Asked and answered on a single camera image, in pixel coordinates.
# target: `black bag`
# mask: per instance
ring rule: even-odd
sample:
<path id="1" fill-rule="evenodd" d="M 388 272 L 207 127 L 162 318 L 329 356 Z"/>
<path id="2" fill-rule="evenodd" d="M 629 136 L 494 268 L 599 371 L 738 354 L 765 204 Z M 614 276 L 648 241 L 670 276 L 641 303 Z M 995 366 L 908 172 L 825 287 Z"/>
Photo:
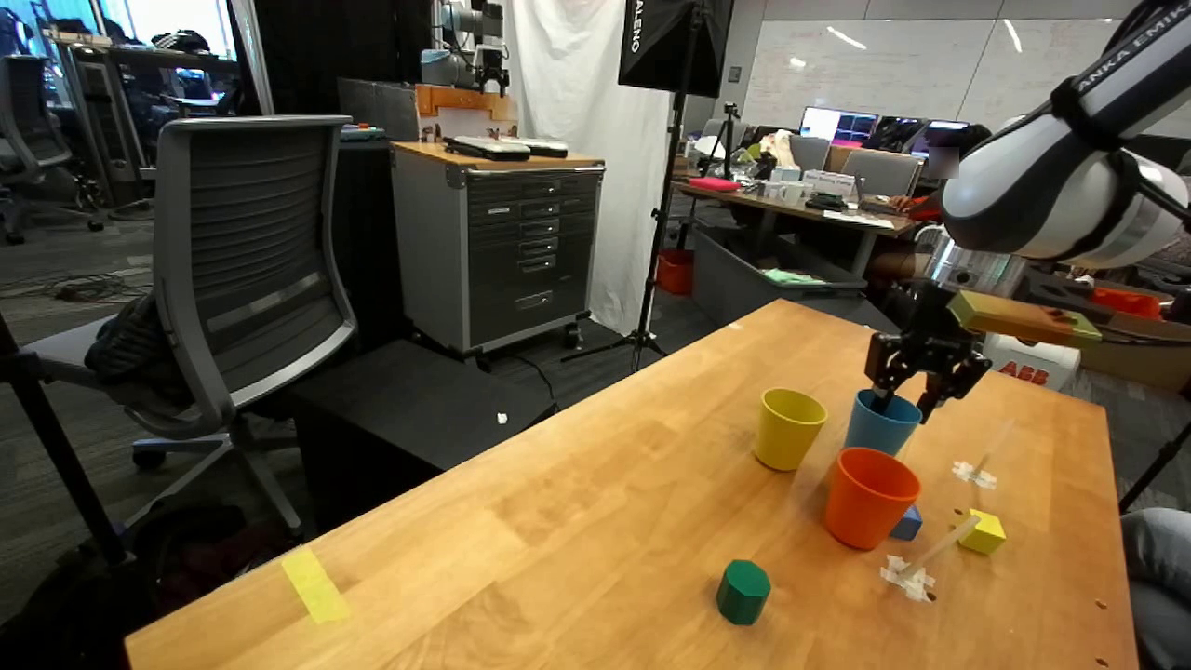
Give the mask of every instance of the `black bag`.
<path id="1" fill-rule="evenodd" d="M 193 406 L 153 293 L 133 299 L 102 327 L 87 366 L 102 389 L 133 413 L 177 418 Z"/>
<path id="2" fill-rule="evenodd" d="M 94 545 L 67 550 L 0 624 L 4 665 L 123 670 L 123 638 L 288 547 L 223 502 L 162 502 L 127 545 L 123 566 Z"/>

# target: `metal cabinet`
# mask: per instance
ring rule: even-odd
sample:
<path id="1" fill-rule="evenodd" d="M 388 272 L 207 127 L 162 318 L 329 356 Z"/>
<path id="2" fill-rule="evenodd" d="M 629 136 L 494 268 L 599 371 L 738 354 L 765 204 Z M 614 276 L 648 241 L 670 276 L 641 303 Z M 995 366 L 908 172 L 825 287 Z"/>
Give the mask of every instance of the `metal cabinet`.
<path id="1" fill-rule="evenodd" d="M 457 354 L 500 350 L 589 309 L 599 159 L 502 164 L 394 145 L 407 313 Z"/>

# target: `small toy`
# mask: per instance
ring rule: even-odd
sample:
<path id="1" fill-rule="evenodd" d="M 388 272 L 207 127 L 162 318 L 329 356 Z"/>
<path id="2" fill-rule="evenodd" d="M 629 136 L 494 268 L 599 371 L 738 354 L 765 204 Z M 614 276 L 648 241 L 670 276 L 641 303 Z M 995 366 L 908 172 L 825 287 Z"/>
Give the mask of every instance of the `small toy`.
<path id="1" fill-rule="evenodd" d="M 899 515 L 899 520 L 892 524 L 892 540 L 908 545 L 908 540 L 921 538 L 921 530 L 923 530 L 923 515 L 921 515 L 921 507 L 908 507 L 908 511 Z"/>
<path id="2" fill-rule="evenodd" d="M 995 556 L 1010 538 L 997 515 L 966 511 L 975 518 L 975 530 L 960 538 L 955 545 L 971 556 Z"/>
<path id="3" fill-rule="evenodd" d="M 932 545 L 911 562 L 899 557 L 899 556 L 891 556 L 886 566 L 882 566 L 882 582 L 898 583 L 899 596 L 908 596 L 911 603 L 932 603 L 934 598 L 934 578 L 925 572 L 925 562 L 934 562 L 942 550 L 950 550 L 954 545 L 971 538 L 975 524 L 980 524 L 980 518 L 966 515 L 954 534 L 947 534 L 937 545 Z"/>

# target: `blue cup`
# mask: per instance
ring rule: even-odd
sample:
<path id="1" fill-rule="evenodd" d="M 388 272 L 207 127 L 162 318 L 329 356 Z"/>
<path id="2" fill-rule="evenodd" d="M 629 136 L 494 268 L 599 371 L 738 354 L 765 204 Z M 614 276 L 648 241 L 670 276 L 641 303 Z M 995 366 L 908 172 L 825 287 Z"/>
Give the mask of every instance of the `blue cup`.
<path id="1" fill-rule="evenodd" d="M 876 390 L 861 390 L 852 401 L 852 421 L 850 421 L 850 446 L 876 446 L 886 456 L 898 456 L 903 440 L 921 427 L 923 413 L 917 401 L 891 394 L 886 413 L 872 411 Z"/>

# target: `monitor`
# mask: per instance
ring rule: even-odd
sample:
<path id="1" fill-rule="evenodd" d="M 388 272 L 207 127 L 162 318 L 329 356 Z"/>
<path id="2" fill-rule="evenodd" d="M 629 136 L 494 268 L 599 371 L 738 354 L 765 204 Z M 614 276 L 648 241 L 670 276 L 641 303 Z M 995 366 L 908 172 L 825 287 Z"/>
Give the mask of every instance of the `monitor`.
<path id="1" fill-rule="evenodd" d="M 937 159 L 947 139 L 963 136 L 971 122 L 923 122 L 908 140 L 903 153 Z"/>
<path id="2" fill-rule="evenodd" d="M 882 114 L 862 150 L 899 153 L 923 127 L 925 119 L 917 114 Z"/>
<path id="3" fill-rule="evenodd" d="M 877 119 L 882 114 L 876 112 L 806 108 L 799 136 L 825 139 L 835 145 L 862 145 Z"/>
<path id="4" fill-rule="evenodd" d="M 836 112 L 836 108 L 806 108 L 799 136 L 835 140 L 835 131 L 842 127 L 842 114 L 846 112 Z"/>

